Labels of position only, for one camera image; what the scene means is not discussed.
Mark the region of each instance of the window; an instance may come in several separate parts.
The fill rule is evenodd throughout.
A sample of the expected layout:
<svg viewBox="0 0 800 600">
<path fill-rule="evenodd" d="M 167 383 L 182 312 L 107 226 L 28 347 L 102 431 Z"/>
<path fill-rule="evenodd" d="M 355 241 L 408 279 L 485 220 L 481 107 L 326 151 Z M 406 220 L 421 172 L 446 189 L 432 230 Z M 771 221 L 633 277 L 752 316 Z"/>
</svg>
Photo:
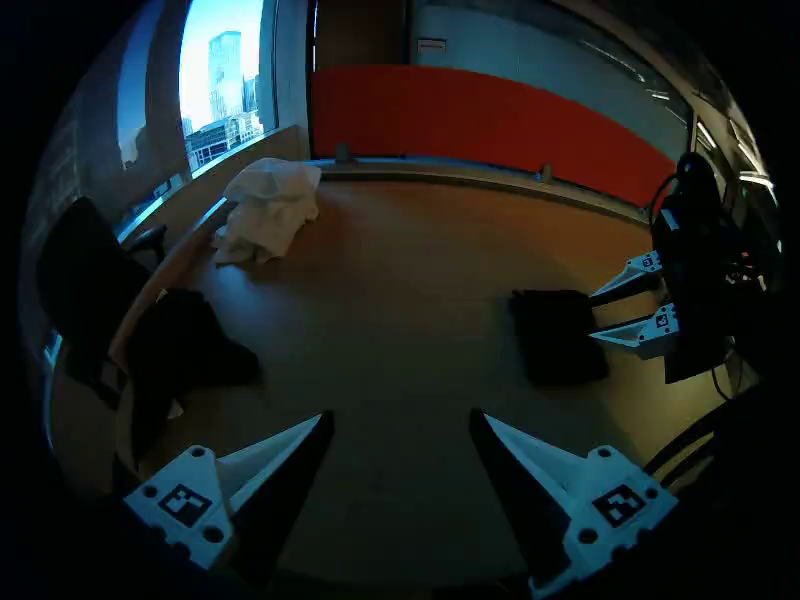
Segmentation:
<svg viewBox="0 0 800 600">
<path fill-rule="evenodd" d="M 274 128 L 274 10 L 275 0 L 192 3 L 180 64 L 181 123 L 192 171 Z"/>
</svg>

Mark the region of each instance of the red wall panel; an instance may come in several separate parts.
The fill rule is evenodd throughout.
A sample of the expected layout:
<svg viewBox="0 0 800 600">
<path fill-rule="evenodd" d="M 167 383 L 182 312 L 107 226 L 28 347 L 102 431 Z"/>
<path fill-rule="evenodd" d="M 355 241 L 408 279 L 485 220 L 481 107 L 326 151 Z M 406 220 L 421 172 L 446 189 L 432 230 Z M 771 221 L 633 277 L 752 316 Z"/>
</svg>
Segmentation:
<svg viewBox="0 0 800 600">
<path fill-rule="evenodd" d="M 405 65 L 312 77 L 314 151 L 419 154 L 553 174 L 645 206 L 674 163 L 608 117 L 546 90 L 470 71 Z"/>
</svg>

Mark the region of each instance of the crumpled cloth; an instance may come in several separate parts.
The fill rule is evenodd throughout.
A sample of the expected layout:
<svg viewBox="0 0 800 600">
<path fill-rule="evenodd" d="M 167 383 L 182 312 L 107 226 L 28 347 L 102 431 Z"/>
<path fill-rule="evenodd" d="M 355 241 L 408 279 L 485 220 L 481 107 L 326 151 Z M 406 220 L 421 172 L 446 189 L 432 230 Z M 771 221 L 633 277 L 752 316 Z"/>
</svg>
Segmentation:
<svg viewBox="0 0 800 600">
<path fill-rule="evenodd" d="M 238 206 L 213 241 L 217 264 L 285 256 L 295 233 L 319 216 L 314 197 L 322 172 L 302 162 L 262 158 L 248 165 L 225 188 Z"/>
</svg>

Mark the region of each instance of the screw hole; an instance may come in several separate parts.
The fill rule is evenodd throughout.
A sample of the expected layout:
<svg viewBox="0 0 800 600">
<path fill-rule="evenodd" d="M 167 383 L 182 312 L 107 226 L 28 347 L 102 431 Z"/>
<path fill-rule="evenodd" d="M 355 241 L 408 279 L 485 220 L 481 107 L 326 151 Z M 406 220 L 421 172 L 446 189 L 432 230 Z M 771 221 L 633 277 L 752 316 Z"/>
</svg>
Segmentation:
<svg viewBox="0 0 800 600">
<path fill-rule="evenodd" d="M 192 555 L 192 551 L 189 550 L 189 546 L 183 542 L 175 542 L 172 544 L 172 549 L 175 551 L 175 554 L 183 559 L 188 559 Z"/>
<path fill-rule="evenodd" d="M 225 537 L 219 527 L 213 525 L 206 527 L 203 530 L 203 537 L 212 544 L 220 543 Z"/>
<path fill-rule="evenodd" d="M 578 541 L 581 544 L 594 544 L 597 541 L 597 532 L 594 529 L 581 529 Z"/>
</svg>

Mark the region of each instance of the ceiling light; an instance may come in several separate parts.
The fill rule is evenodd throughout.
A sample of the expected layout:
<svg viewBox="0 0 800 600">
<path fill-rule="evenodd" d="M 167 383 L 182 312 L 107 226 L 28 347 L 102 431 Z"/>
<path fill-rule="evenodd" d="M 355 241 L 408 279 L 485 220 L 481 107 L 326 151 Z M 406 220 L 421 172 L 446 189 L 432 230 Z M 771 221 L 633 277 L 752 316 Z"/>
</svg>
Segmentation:
<svg viewBox="0 0 800 600">
<path fill-rule="evenodd" d="M 706 138 L 709 144 L 711 144 L 712 148 L 716 148 L 717 145 L 714 143 L 714 139 L 711 137 L 711 134 L 708 133 L 708 129 L 698 120 L 697 121 L 697 129 L 700 130 L 700 133 L 703 134 L 703 137 Z"/>
<path fill-rule="evenodd" d="M 746 147 L 744 144 L 742 144 L 741 142 L 739 142 L 739 150 L 741 150 L 741 151 L 742 151 L 742 154 L 744 154 L 744 155 L 745 155 L 745 157 L 747 157 L 747 160 L 749 160 L 749 161 L 750 161 L 750 164 L 751 164 L 751 165 L 753 165 L 753 168 L 754 168 L 756 171 L 758 171 L 758 172 L 759 172 L 759 173 L 761 173 L 762 175 L 764 175 L 764 174 L 765 174 L 765 173 L 764 173 L 764 167 L 762 167 L 762 166 L 761 166 L 761 163 L 760 163 L 760 162 L 758 162 L 758 160 L 756 160 L 756 157 L 755 157 L 755 156 L 753 156 L 752 152 L 750 152 L 750 151 L 747 149 L 747 147 Z"/>
<path fill-rule="evenodd" d="M 769 179 L 767 179 L 764 176 L 759 176 L 759 175 L 745 175 L 745 174 L 741 174 L 740 173 L 739 174 L 739 181 L 749 181 L 751 183 L 760 183 L 761 185 L 763 185 L 764 187 L 767 187 L 769 189 L 772 189 L 773 187 L 775 187 L 775 184 L 773 184 Z"/>
</svg>

